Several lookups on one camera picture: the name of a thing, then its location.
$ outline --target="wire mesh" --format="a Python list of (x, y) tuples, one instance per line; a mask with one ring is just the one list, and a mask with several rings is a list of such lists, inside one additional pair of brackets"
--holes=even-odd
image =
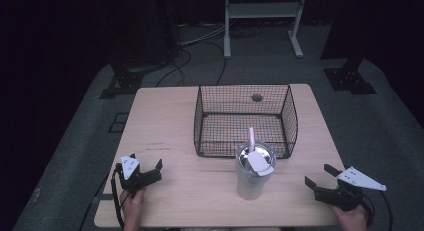
[(289, 85), (200, 86), (194, 120), (194, 145), (202, 157), (234, 157), (249, 140), (267, 143), (277, 158), (291, 156), (297, 115)]

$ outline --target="transparent cup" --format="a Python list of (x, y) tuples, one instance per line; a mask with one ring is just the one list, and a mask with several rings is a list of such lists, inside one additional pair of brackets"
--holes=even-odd
[[(255, 141), (255, 151), (262, 154), (266, 162), (275, 168), (275, 152), (266, 143)], [(248, 161), (249, 142), (240, 146), (236, 152), (237, 193), (246, 200), (254, 200), (261, 196), (265, 183), (271, 178), (269, 173), (260, 176)]]

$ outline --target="table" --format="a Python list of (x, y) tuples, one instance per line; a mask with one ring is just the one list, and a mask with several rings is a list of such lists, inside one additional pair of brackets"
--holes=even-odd
[[(143, 227), (284, 227), (335, 225), (327, 205), (314, 200), (304, 184), (335, 188), (323, 169), (344, 169), (311, 88), (291, 85), (298, 115), (298, 137), (289, 159), (278, 160), (261, 197), (253, 201), (236, 192), (233, 159), (202, 158), (193, 143), (198, 87), (142, 88), (134, 99), (111, 174), (122, 155), (135, 153), (141, 172), (163, 160), (162, 180), (149, 186)], [(121, 192), (117, 179), (118, 193)], [(111, 196), (108, 182), (103, 191)], [(113, 200), (101, 200), (94, 222), (119, 227)]]
[(288, 31), (290, 42), (297, 58), (303, 57), (302, 49), (297, 41), (297, 30), (302, 17), (305, 0), (286, 3), (240, 3), (231, 4), (225, 0), (225, 34), (224, 57), (231, 57), (230, 19), (233, 18), (277, 18), (294, 17), (293, 29)]

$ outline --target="gray carpet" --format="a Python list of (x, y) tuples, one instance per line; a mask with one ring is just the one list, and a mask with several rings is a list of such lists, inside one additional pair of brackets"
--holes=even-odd
[[(293, 53), (289, 27), (263, 28), (248, 39), (232, 41), (232, 58), (226, 61), (220, 84), (309, 84), (321, 108), (343, 162), (374, 177), (388, 187), (386, 195), (393, 209), (393, 230), (422, 230), (424, 219), (424, 131), (389, 86), (383, 72), (364, 61), (359, 71), (377, 94), (352, 95), (333, 91), (323, 69), (339, 67), (344, 60), (320, 60), (329, 26), (302, 25), (298, 38), (304, 58)], [(211, 30), (184, 27), (184, 40)], [(209, 40), (222, 47), (222, 38)], [(174, 72), (159, 86), (215, 85), (224, 65), (221, 51), (211, 44), (185, 48), (191, 60), (181, 75)], [(177, 65), (188, 59), (180, 53)], [(143, 87), (154, 87), (173, 65), (149, 73)], [(113, 165), (121, 134), (109, 133), (120, 112), (129, 112), (134, 95), (99, 99), (113, 77), (110, 66), (99, 71), (64, 134), (40, 180), (39, 196), (29, 200), (15, 230), (101, 229), (94, 225), (97, 210), (87, 207)], [(366, 191), (376, 206), (374, 224), (369, 230), (387, 230), (388, 214), (377, 191)], [(340, 230), (338, 227), (305, 227), (296, 230)]]

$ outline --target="human hand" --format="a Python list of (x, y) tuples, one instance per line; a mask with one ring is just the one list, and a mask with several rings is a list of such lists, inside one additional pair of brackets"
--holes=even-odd
[(143, 207), (143, 195), (146, 188), (140, 189), (131, 197), (128, 190), (122, 190), (119, 200), (124, 212), (124, 231), (135, 231), (140, 226), (141, 209)]
[(358, 205), (356, 208), (350, 211), (343, 211), (339, 207), (333, 205), (329, 206), (337, 216), (340, 227), (343, 231), (367, 230), (368, 213), (365, 211), (362, 205)]

